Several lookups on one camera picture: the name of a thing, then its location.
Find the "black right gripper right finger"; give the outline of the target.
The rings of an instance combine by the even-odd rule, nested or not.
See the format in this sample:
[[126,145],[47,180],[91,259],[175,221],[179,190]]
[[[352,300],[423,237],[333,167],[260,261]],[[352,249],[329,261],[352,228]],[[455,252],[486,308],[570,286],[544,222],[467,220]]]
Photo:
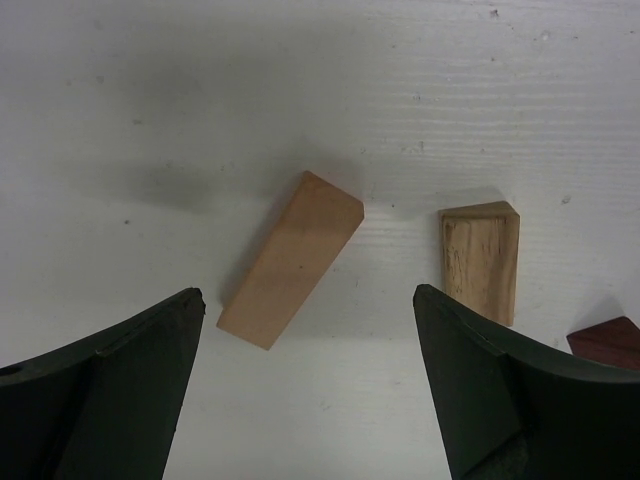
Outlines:
[[638,372],[553,349],[431,285],[413,308],[452,478],[638,478]]

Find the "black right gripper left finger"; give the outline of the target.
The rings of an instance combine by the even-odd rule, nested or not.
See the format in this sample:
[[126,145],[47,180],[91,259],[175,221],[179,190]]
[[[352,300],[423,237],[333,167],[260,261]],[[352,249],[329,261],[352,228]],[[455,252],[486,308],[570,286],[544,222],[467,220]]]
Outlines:
[[204,316],[201,291],[187,288],[3,367],[2,478],[162,478]]

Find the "dark red wood block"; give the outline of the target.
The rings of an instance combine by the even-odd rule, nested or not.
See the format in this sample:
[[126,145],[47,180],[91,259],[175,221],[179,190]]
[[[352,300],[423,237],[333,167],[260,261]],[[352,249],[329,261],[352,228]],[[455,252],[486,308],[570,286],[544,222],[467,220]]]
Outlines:
[[574,356],[618,368],[640,369],[640,330],[627,317],[618,317],[570,333]]

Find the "striped light wood block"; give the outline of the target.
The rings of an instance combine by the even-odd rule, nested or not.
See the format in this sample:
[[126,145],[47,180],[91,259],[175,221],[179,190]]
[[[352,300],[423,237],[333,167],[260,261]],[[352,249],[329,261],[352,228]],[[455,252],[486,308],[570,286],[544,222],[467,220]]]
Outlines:
[[438,212],[444,292],[511,327],[515,318],[520,215],[506,201]]

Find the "plain light wood block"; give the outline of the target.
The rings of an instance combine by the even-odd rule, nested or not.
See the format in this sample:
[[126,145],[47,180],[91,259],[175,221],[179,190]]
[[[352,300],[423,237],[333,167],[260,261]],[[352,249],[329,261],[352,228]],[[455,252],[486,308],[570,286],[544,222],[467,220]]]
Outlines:
[[361,200],[304,172],[217,327],[271,349],[364,218]]

